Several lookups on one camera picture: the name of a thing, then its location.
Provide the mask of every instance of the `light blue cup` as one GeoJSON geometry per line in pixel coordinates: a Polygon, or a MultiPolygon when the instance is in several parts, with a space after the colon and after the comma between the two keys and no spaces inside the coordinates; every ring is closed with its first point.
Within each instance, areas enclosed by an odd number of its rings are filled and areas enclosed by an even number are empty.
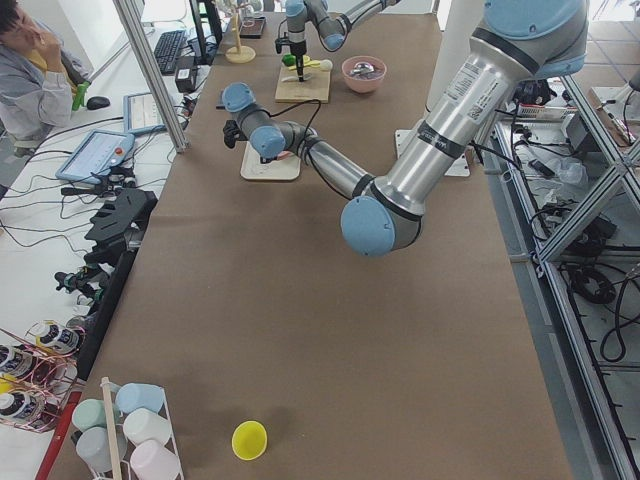
{"type": "Polygon", "coordinates": [[[158,413],[164,405],[164,390],[147,383],[127,383],[116,394],[116,406],[125,414],[138,408],[158,413]]]}

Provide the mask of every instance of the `paint bottle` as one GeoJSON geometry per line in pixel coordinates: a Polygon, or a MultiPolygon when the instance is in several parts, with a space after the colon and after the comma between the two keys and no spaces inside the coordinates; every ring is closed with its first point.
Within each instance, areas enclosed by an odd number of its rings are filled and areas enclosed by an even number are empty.
{"type": "Polygon", "coordinates": [[[16,425],[28,425],[37,430],[53,427],[58,419],[57,411],[40,393],[14,390],[0,395],[0,418],[16,425]]]}
{"type": "Polygon", "coordinates": [[[42,322],[31,329],[36,345],[58,355],[68,355],[80,348],[80,335],[55,322],[42,322]]]}
{"type": "Polygon", "coordinates": [[[16,378],[3,373],[0,375],[0,395],[10,392],[15,388],[16,378]]]}
{"type": "Polygon", "coordinates": [[[9,374],[18,380],[45,387],[52,376],[53,368],[49,362],[38,361],[26,350],[0,345],[0,372],[9,374]]]}

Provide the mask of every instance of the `white desk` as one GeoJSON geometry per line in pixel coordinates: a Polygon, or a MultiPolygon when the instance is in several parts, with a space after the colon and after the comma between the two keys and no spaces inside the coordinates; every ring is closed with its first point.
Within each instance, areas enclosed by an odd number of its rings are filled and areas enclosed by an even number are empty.
{"type": "MultiPolygon", "coordinates": [[[[149,36],[151,45],[155,45],[162,31],[171,29],[165,28],[153,32],[149,36]]],[[[123,42],[124,39],[119,42],[119,45],[122,45],[123,42]]],[[[209,67],[201,67],[198,72],[198,82],[202,82],[208,72],[209,67]]],[[[172,95],[176,94],[177,89],[173,76],[163,78],[169,92],[172,95]]],[[[81,108],[73,113],[71,125],[67,128],[122,116],[122,97],[146,91],[148,91],[148,87],[135,56],[131,49],[127,48],[95,79],[87,93],[87,99],[96,95],[106,96],[111,100],[111,105],[94,111],[81,108]]],[[[89,131],[96,128],[122,131],[123,123],[121,120],[101,123],[58,135],[51,141],[45,142],[40,151],[72,151],[89,131]]],[[[148,139],[148,135],[137,138],[136,147],[148,139]]],[[[168,135],[164,132],[155,134],[153,140],[135,156],[134,172],[138,186],[144,190],[152,190],[159,197],[164,186],[164,179],[171,168],[173,156],[174,149],[168,135]]],[[[90,251],[93,242],[85,240],[84,235],[91,227],[91,224],[88,223],[89,219],[104,200],[96,199],[94,196],[85,196],[84,201],[92,203],[84,204],[78,201],[78,197],[67,197],[63,211],[65,219],[63,219],[60,216],[60,202],[63,198],[60,194],[60,187],[67,182],[35,177],[42,175],[51,179],[55,178],[55,172],[65,158],[66,155],[59,153],[48,153],[34,157],[11,186],[12,190],[0,202],[0,219],[5,225],[26,229],[65,230],[71,228],[64,235],[73,247],[90,251]],[[33,191],[39,187],[53,188],[33,191]],[[21,195],[15,190],[32,191],[32,193],[21,195]],[[51,203],[36,203],[32,206],[14,208],[35,202],[51,203]]],[[[56,235],[54,232],[36,233],[17,230],[11,230],[11,233],[23,244],[33,244],[56,235]]],[[[84,253],[73,252],[64,238],[55,238],[30,248],[24,248],[17,245],[5,231],[0,230],[0,268],[4,274],[0,289],[0,304],[3,312],[0,326],[22,336],[33,324],[42,320],[51,319],[63,324],[66,323],[76,314],[79,294],[74,292],[68,295],[56,291],[57,282],[54,279],[54,273],[57,271],[75,272],[84,265],[82,258],[84,253]]],[[[14,342],[0,333],[0,343],[14,342]]],[[[52,432],[35,434],[0,425],[2,478],[33,480],[51,437],[52,432]]]]}

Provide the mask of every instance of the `yellow cup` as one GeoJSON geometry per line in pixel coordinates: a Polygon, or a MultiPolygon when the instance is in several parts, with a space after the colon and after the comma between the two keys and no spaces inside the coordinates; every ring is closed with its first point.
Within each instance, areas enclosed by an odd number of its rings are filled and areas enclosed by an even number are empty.
{"type": "Polygon", "coordinates": [[[267,431],[255,420],[243,422],[233,432],[231,448],[241,460],[255,460],[267,449],[267,431]]]}

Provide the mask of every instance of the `green object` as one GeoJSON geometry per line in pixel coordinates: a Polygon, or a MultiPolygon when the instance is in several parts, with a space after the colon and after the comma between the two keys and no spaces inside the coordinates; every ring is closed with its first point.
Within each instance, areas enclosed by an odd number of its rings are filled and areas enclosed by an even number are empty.
{"type": "Polygon", "coordinates": [[[71,110],[73,110],[74,112],[80,108],[80,105],[84,107],[84,96],[87,93],[89,85],[91,85],[89,82],[83,82],[78,85],[76,96],[73,97],[73,105],[71,105],[71,110]]]}
{"type": "Polygon", "coordinates": [[[296,57],[294,57],[290,53],[287,53],[286,55],[283,55],[282,63],[284,63],[287,67],[295,65],[296,64],[296,57]]]}

